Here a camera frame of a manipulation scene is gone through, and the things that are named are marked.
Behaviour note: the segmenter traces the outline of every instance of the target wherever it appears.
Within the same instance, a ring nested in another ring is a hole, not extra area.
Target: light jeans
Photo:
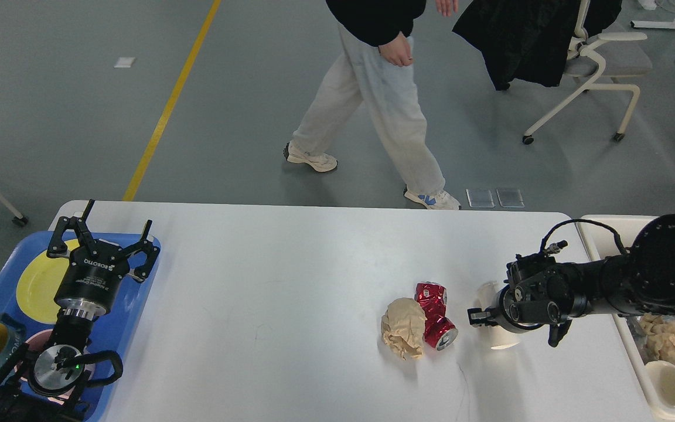
[[[358,40],[343,26],[340,40],[343,53],[328,70],[301,125],[293,132],[293,146],[307,155],[324,153],[364,101],[408,189],[425,195],[444,189],[439,163],[426,147],[426,118],[418,105],[413,66],[394,66],[376,47]],[[408,40],[412,46],[413,39]]]

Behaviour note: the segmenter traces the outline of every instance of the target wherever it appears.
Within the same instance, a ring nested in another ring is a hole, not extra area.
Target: crumpled paper
[[[390,350],[405,360],[424,355],[424,329],[426,314],[421,305],[408,297],[394,300],[382,316],[382,340]]]
[[[675,365],[675,319],[645,314],[640,326],[647,335],[646,347],[652,358]]]

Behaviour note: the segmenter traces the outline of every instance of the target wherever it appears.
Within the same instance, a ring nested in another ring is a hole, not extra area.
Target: person
[[[318,172],[335,170],[327,148],[364,102],[383,147],[405,182],[405,197],[428,209],[460,209],[426,147],[426,118],[413,82],[413,19],[426,0],[327,0],[340,22],[343,53],[330,67],[316,98],[284,149],[286,160]],[[437,0],[443,16],[458,0]]]

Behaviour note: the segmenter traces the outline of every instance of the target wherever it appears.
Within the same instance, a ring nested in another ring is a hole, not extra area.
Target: yellow floor line
[[[153,131],[152,136],[150,137],[150,142],[148,142],[148,146],[145,148],[142,158],[139,159],[139,165],[137,165],[137,169],[134,171],[134,176],[132,176],[131,181],[129,181],[129,187],[127,187],[127,191],[124,192],[124,197],[122,200],[134,200],[134,195],[137,194],[139,184],[142,183],[142,177],[145,176],[145,171],[150,164],[153,154],[155,154],[155,148],[158,147],[158,142],[161,141],[161,136],[163,136],[163,132],[166,130],[166,125],[168,124],[168,119],[171,118],[173,108],[176,107],[176,102],[179,101],[179,96],[182,93],[184,84],[187,82],[187,77],[189,77],[189,72],[191,72],[192,66],[195,65],[199,48],[202,47],[204,36],[207,35],[207,32],[210,29],[210,24],[217,13],[217,8],[220,6],[220,2],[221,0],[214,1],[209,13],[207,13],[207,18],[204,19],[202,28],[199,29],[199,34],[197,34],[195,45],[192,46],[192,50],[190,51],[187,61],[184,64],[184,69],[182,69],[179,79],[176,80],[176,85],[174,86],[173,91],[171,91],[171,97],[168,98],[168,101],[166,102],[166,108],[163,109],[163,114],[161,114],[161,118],[158,120],[158,125],[155,126],[155,131]]]

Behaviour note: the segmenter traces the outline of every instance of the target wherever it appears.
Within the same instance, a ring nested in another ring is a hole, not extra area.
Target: yellow plate
[[[77,248],[77,239],[65,242],[67,248]],[[59,305],[54,295],[67,272],[69,260],[63,257],[46,257],[46,251],[40,252],[22,271],[17,281],[17,304],[25,315],[44,324],[55,324]]]

